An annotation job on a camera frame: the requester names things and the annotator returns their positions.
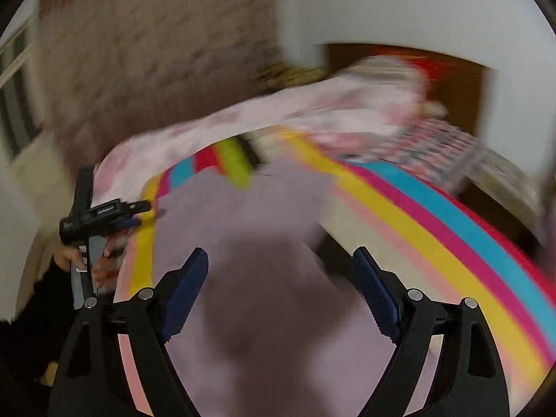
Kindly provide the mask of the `black sleeved left forearm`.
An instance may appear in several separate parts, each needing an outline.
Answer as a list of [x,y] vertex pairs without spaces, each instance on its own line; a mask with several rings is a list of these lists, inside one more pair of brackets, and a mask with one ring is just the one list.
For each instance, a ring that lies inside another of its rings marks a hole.
[[3,416],[48,413],[51,388],[41,379],[59,360],[75,317],[71,274],[53,259],[25,308],[1,322]]

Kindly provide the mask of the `left hand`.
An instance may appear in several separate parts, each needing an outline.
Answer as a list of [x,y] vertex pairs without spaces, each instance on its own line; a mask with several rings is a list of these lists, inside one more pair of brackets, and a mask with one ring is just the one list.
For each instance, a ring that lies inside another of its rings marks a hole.
[[[93,284],[97,289],[107,291],[117,284],[117,278],[121,267],[120,257],[126,244],[123,234],[110,235],[106,238],[106,244],[100,257],[91,268]],[[53,254],[54,263],[66,272],[72,267],[83,270],[85,262],[77,247],[58,244]]]

